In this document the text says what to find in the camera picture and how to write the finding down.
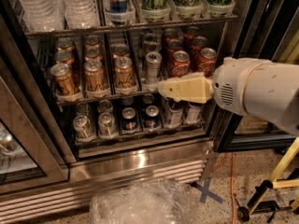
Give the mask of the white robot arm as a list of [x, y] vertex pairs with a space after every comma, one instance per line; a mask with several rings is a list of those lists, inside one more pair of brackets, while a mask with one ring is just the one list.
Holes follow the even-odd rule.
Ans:
[[299, 135], [299, 66], [269, 60], [226, 57], [210, 78], [201, 72], [158, 83], [176, 101], [204, 104], [213, 99], [227, 111], [267, 120]]

